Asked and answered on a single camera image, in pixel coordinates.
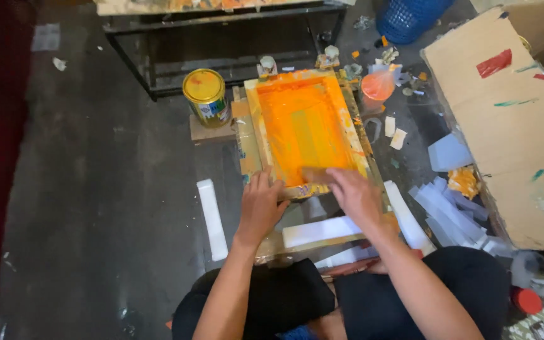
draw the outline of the orange ink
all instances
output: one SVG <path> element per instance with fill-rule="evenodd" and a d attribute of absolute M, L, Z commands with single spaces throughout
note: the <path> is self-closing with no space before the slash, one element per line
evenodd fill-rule
<path fill-rule="evenodd" d="M 256 91 L 276 175 L 287 187 L 305 184 L 304 166 L 357 169 L 343 127 L 352 121 L 341 118 L 348 108 L 335 77 L 287 73 Z"/>

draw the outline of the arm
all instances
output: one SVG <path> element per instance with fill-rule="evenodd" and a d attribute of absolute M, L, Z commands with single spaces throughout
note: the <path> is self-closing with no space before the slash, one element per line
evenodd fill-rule
<path fill-rule="evenodd" d="M 270 171 L 271 168 L 256 172 L 245 186 L 241 221 L 232 247 L 213 283 L 192 339 L 242 338 L 255 253 L 289 205 L 289 201 L 284 201 L 276 206 L 283 182 L 277 180 L 270 186 Z"/>
<path fill-rule="evenodd" d="M 337 202 L 379 252 L 398 296 L 426 339 L 483 339 L 457 298 L 383 222 L 381 190 L 356 171 L 327 171 L 336 181 L 329 186 Z"/>

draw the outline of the black pants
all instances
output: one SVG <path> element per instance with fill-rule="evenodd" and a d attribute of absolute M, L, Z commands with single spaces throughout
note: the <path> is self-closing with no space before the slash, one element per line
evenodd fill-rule
<path fill-rule="evenodd" d="M 491 255 L 465 247 L 446 247 L 423 262 L 456 296 L 486 340 L 501 338 L 510 281 Z M 178 305 L 173 317 L 173 340 L 192 338 L 218 272 L 213 270 L 200 277 Z M 339 277 L 334 284 L 348 339 L 424 339 L 388 275 L 361 272 Z M 244 339 L 276 339 L 276 333 L 331 313 L 334 303 L 333 293 L 308 259 L 281 269 L 256 266 Z"/>

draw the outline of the hand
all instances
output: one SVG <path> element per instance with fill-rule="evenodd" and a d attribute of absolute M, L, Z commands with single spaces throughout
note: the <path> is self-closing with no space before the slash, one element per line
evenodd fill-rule
<path fill-rule="evenodd" d="M 336 183 L 329 187 L 344 213 L 365 233 L 382 227 L 382 191 L 355 170 L 330 167 L 326 173 Z"/>
<path fill-rule="evenodd" d="M 281 219 L 289 201 L 276 206 L 278 195 L 285 187 L 283 181 L 276 180 L 269 185 L 272 167 L 264 172 L 258 171 L 251 176 L 251 182 L 245 185 L 242 194 L 241 222 L 235 234 L 240 244 L 257 249 L 264 237 Z"/>

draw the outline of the dark floor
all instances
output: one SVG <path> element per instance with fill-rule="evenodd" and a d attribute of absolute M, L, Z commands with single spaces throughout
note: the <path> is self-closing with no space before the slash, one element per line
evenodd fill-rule
<path fill-rule="evenodd" d="M 457 0 L 441 26 L 399 47 L 397 62 L 424 70 L 419 50 L 474 14 Z M 371 48 L 359 58 L 366 68 L 381 50 L 372 46 L 374 28 L 352 28 L 360 15 L 374 16 L 370 1 L 349 9 L 337 45 L 342 65 L 354 62 L 350 52 Z M 0 339 L 169 339 L 165 322 L 183 295 L 221 266 L 210 262 L 197 181 L 215 183 L 229 243 L 236 230 L 236 143 L 195 146 L 185 99 L 150 101 L 106 42 L 95 5 L 43 8 L 39 22 L 60 22 L 62 42 L 59 51 L 34 53 L 2 254 Z M 136 51 L 134 42 L 125 47 Z M 68 60 L 67 69 L 57 70 L 52 57 Z M 436 175 L 427 146 L 446 130 L 433 97 L 406 98 L 398 89 L 386 105 L 409 135 L 401 151 L 384 137 L 373 149 L 384 180 L 407 198 L 412 185 Z"/>

